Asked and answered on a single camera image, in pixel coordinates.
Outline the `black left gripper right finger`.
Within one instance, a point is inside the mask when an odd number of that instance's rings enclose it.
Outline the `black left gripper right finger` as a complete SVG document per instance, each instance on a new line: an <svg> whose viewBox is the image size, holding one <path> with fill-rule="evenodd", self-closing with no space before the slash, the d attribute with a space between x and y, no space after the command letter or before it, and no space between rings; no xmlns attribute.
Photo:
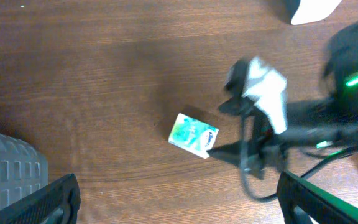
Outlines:
<svg viewBox="0 0 358 224"><path fill-rule="evenodd" d="M277 185L277 198L285 223L358 223L358 208L283 171Z"/></svg>

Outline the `green tissue pack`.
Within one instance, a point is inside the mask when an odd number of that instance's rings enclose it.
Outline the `green tissue pack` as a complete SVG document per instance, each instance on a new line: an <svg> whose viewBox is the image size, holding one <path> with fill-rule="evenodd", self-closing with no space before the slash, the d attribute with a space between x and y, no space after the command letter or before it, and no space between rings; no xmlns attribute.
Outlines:
<svg viewBox="0 0 358 224"><path fill-rule="evenodd" d="M209 157L219 129L179 113L168 137L168 142L203 159Z"/></svg>

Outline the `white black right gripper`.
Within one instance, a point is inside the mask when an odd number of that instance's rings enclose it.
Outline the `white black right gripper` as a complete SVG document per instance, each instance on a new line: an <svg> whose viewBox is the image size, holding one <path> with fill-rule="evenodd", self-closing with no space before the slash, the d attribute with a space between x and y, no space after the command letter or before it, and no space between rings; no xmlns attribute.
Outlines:
<svg viewBox="0 0 358 224"><path fill-rule="evenodd" d="M262 179L264 142L288 129L285 109L287 79L260 57L242 57L229 69L224 89L231 97L218 110L240 116L241 125L245 125L246 119L253 116L251 139L214 147L206 152L210 157L237 168L242 164L246 174Z"/></svg>

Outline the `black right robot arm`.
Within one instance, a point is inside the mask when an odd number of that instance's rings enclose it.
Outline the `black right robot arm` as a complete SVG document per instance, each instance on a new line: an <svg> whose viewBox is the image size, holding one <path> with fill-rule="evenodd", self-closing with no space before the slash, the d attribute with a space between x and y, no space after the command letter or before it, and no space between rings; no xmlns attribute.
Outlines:
<svg viewBox="0 0 358 224"><path fill-rule="evenodd" d="M285 170L293 147L358 148L358 21L333 35L327 49L320 76L327 94L314 100L289 102L282 74L260 57L239 59L225 84L230 98L219 111L239 117L242 133L253 118L252 135L208 155L261 179L267 166Z"/></svg>

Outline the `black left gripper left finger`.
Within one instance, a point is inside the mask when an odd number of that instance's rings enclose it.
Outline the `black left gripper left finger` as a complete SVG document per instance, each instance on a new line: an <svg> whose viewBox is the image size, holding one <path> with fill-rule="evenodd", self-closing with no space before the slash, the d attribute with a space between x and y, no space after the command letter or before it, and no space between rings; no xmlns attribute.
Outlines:
<svg viewBox="0 0 358 224"><path fill-rule="evenodd" d="M80 188L75 174L67 174L0 210L0 223L76 224Z"/></svg>

